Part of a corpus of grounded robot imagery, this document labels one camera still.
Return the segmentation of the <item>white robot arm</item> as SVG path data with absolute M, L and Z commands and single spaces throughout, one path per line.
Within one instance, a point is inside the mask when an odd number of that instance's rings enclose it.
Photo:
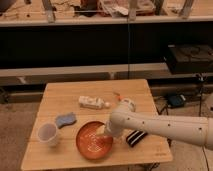
M 136 113 L 135 110 L 131 99 L 122 99 L 96 134 L 120 137 L 125 129 L 130 129 L 213 150 L 213 118 Z

